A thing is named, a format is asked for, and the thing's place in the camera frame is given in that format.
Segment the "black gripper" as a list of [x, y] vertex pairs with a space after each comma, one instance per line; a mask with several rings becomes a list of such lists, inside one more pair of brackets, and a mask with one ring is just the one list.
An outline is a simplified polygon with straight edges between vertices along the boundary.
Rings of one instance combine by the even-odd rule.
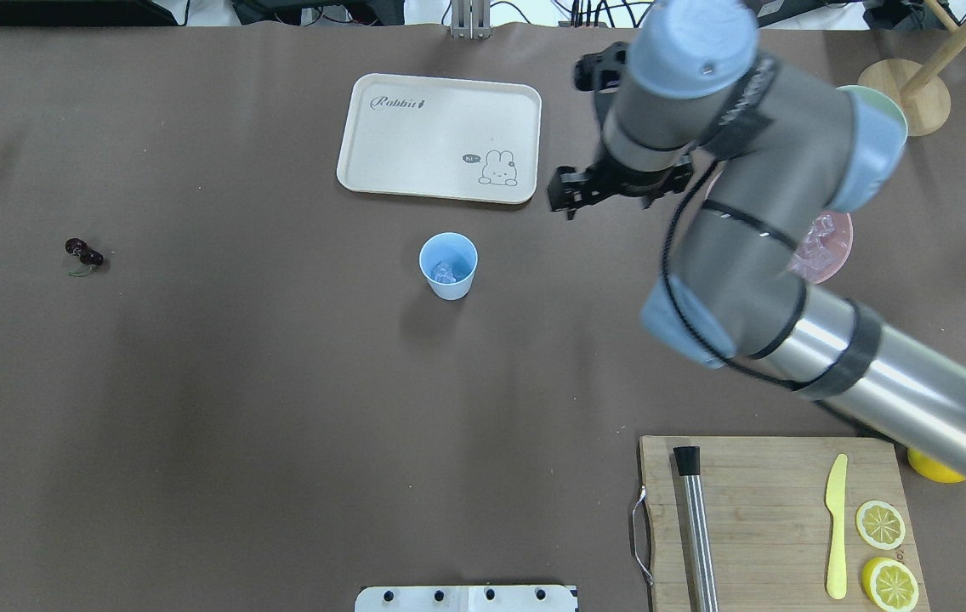
[[639, 199], [643, 208], [650, 208], [668, 194], [685, 193], [693, 174], [689, 156], [651, 172], [629, 169], [604, 156], [589, 167], [589, 173], [576, 167], [557, 167], [548, 182], [548, 205], [553, 213], [564, 213], [568, 221], [575, 220], [577, 210], [614, 196]]

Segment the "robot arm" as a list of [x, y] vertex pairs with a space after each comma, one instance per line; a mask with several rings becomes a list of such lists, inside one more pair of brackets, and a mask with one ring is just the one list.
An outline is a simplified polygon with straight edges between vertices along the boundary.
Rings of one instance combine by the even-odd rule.
[[631, 42], [585, 54], [599, 147], [560, 166], [553, 212], [682, 195], [643, 325], [705, 367], [785, 388], [966, 478], [966, 368], [789, 263], [815, 219], [867, 204], [906, 129], [760, 49], [742, 1], [656, 1]]

